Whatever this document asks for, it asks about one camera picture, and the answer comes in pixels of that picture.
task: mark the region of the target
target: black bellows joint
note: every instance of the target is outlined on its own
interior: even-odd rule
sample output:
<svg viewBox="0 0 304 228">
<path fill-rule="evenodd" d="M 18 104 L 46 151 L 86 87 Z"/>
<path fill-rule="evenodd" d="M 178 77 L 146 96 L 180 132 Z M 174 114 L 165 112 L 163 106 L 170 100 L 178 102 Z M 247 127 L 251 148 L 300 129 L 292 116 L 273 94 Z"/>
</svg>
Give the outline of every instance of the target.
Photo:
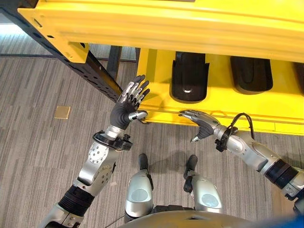
<svg viewBox="0 0 304 228">
<path fill-rule="evenodd" d="M 58 205 L 74 215 L 84 216 L 93 199 L 90 193 L 72 185 Z"/>
<path fill-rule="evenodd" d="M 289 183 L 296 175 L 298 171 L 290 166 L 276 181 L 275 185 L 278 186 L 280 189 L 285 187 L 286 184 Z"/>
<path fill-rule="evenodd" d="M 279 159 L 265 174 L 265 176 L 280 189 L 285 187 L 298 173 L 288 163 Z"/>
</svg>

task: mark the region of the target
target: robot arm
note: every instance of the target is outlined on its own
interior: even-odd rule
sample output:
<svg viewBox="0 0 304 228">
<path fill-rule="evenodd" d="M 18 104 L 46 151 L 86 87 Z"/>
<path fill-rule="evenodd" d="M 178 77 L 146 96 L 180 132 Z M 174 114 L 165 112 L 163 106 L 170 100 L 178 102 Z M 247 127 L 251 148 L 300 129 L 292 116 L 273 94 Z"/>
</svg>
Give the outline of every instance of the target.
<svg viewBox="0 0 304 228">
<path fill-rule="evenodd" d="M 147 115 L 146 111 L 137 110 L 150 91 L 142 92 L 149 81 L 139 87 L 144 78 L 136 77 L 122 92 L 111 112 L 111 125 L 105 132 L 94 134 L 94 142 L 78 177 L 41 222 L 40 228 L 77 228 L 80 225 L 93 199 L 110 180 L 119 153 L 132 146 L 130 136 L 124 134 L 125 129 L 131 121 Z"/>
<path fill-rule="evenodd" d="M 278 186 L 289 200 L 298 200 L 294 204 L 297 213 L 304 214 L 304 172 L 283 161 L 279 155 L 256 142 L 248 133 L 240 132 L 236 127 L 227 128 L 217 119 L 203 112 L 181 111 L 184 116 L 199 125 L 199 134 L 191 141 L 195 142 L 210 135 L 216 137 L 217 149 L 227 149 L 240 157 L 272 183 Z"/>
</svg>

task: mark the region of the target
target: robot leg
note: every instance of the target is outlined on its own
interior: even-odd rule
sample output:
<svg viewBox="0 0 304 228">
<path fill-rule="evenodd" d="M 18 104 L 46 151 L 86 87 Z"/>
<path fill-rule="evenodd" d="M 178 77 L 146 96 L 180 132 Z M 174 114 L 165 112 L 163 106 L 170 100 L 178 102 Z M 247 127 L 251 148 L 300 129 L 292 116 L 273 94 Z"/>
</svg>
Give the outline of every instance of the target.
<svg viewBox="0 0 304 228">
<path fill-rule="evenodd" d="M 194 199 L 195 210 L 222 212 L 222 203 L 216 186 L 194 171 L 197 157 L 191 155 L 186 164 L 184 191 Z"/>
<path fill-rule="evenodd" d="M 140 171 L 129 180 L 124 222 L 148 215 L 153 209 L 153 182 L 148 172 L 148 159 L 139 155 Z"/>
</svg>

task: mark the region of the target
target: black glove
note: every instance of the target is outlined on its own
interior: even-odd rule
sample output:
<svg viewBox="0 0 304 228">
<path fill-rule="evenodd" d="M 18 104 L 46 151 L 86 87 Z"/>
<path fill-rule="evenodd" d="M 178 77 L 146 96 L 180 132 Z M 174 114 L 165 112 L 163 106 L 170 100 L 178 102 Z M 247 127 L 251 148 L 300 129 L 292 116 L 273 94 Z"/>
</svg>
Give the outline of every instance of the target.
<svg viewBox="0 0 304 228">
<path fill-rule="evenodd" d="M 123 90 L 111 112 L 110 123 L 112 126 L 125 130 L 131 121 L 143 119 L 147 116 L 146 111 L 137 111 L 140 103 L 150 91 L 150 89 L 146 89 L 142 92 L 149 81 L 145 81 L 139 87 L 144 78 L 145 75 L 137 76 Z"/>
</svg>

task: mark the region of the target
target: black cable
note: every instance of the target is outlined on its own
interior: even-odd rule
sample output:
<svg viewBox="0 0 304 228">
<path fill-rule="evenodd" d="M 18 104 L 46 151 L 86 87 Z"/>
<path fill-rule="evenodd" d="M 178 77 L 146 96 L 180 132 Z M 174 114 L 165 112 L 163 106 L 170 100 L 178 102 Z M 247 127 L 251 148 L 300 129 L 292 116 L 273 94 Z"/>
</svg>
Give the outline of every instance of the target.
<svg viewBox="0 0 304 228">
<path fill-rule="evenodd" d="M 119 217 L 118 219 L 116 219 L 114 222 L 111 222 L 109 225 L 105 226 L 104 228 L 108 228 L 109 226 L 113 225 L 115 222 L 117 222 L 118 220 L 122 219 L 124 217 L 124 215 L 122 215 L 121 217 Z"/>
<path fill-rule="evenodd" d="M 252 138 L 252 139 L 255 139 L 255 134 L 254 134 L 254 130 L 253 130 L 252 119 L 251 119 L 251 117 L 250 117 L 248 114 L 246 114 L 246 113 L 239 113 L 239 114 L 237 114 L 237 115 L 234 117 L 234 119 L 232 120 L 231 124 L 227 127 L 227 129 L 230 129 L 229 136 L 227 137 L 227 139 L 231 136 L 232 131 L 233 131 L 233 126 L 234 126 L 234 124 L 238 121 L 238 119 L 239 119 L 241 116 L 245 116 L 245 117 L 247 118 L 247 121 L 248 121 L 248 123 L 249 123 L 251 138 Z M 225 146 L 224 146 L 224 148 L 227 148 L 227 141 L 228 141 L 228 140 L 225 141 Z"/>
</svg>

